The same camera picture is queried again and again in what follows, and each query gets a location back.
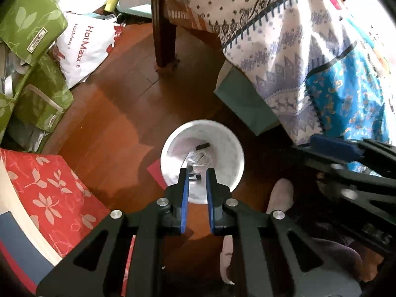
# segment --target metal screw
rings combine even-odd
[[[371,223],[366,223],[363,226],[362,230],[363,230],[363,232],[365,232],[365,233],[367,233],[369,235],[372,235],[374,233],[374,231],[375,231],[375,228],[374,228],[374,226]]]
[[[285,213],[280,210],[275,210],[272,215],[274,216],[275,219],[282,220],[285,217]]]
[[[236,207],[238,205],[238,200],[230,198],[225,201],[225,204],[227,204],[229,207]]]
[[[351,200],[356,200],[358,198],[358,194],[351,189],[342,189],[341,194]]]
[[[157,200],[157,204],[160,207],[164,207],[164,206],[169,204],[169,200],[167,198],[160,198],[160,199]]]
[[[375,233],[374,233],[374,237],[381,241],[381,240],[382,240],[383,234],[384,234],[383,231],[377,229],[377,230],[375,231]]]
[[[113,219],[119,219],[119,218],[122,216],[122,212],[121,212],[120,210],[113,210],[113,211],[110,213],[110,216],[111,216]]]
[[[389,243],[391,243],[391,239],[392,239],[392,236],[391,236],[390,234],[386,234],[386,235],[384,236],[382,242],[383,242],[384,244],[386,244],[386,245],[389,245]]]
[[[336,169],[336,170],[343,170],[344,169],[344,167],[341,164],[332,163],[332,164],[330,164],[330,166],[333,169]]]

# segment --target patterned tablecloth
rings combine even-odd
[[[392,143],[386,60],[340,0],[179,1],[212,26],[294,143],[314,133]]]

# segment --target bolt head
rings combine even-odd
[[[238,205],[238,200],[230,198],[225,201],[225,204],[227,204],[229,207],[236,207]]]
[[[285,213],[283,211],[280,211],[280,210],[275,210],[272,213],[272,215],[273,215],[273,217],[275,219],[278,219],[278,220],[282,220],[285,217]]]
[[[122,216],[122,211],[120,211],[120,210],[113,210],[113,211],[110,213],[110,216],[111,216],[113,219],[119,219],[119,218]]]
[[[347,199],[356,200],[358,198],[358,194],[351,189],[342,189],[341,195]]]
[[[164,207],[164,206],[167,206],[167,205],[169,204],[169,200],[168,200],[167,198],[159,198],[159,199],[157,200],[157,204],[158,204],[160,207]]]
[[[332,164],[330,164],[330,166],[333,169],[336,169],[336,170],[343,170],[344,169],[344,167],[341,164],[332,163]]]

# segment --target green bag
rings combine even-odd
[[[55,0],[4,0],[0,5],[0,38],[30,65],[37,63],[66,27]]]
[[[44,54],[28,77],[13,115],[20,121],[52,133],[73,102],[56,63]]]
[[[256,136],[280,125],[278,117],[257,94],[250,80],[229,62],[226,63],[231,69],[216,87],[215,94]]]
[[[0,143],[3,139],[11,114],[15,108],[18,96],[32,70],[33,67],[30,67],[26,74],[19,76],[12,97],[7,97],[5,94],[0,93]]]

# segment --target yellow object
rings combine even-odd
[[[117,6],[118,0],[108,0],[104,10],[107,12],[114,12]]]

